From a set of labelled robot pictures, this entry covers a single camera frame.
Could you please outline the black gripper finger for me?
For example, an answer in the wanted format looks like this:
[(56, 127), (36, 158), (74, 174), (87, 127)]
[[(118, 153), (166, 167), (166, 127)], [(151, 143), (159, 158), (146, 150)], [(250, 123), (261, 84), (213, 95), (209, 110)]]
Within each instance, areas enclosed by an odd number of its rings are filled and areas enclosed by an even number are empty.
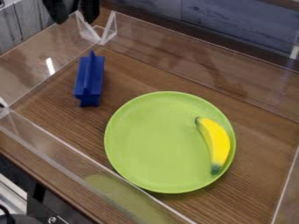
[(92, 23), (100, 14), (100, 0), (80, 0), (82, 15), (87, 23)]
[(56, 24), (63, 24), (71, 14), (72, 0), (42, 0), (43, 5)]

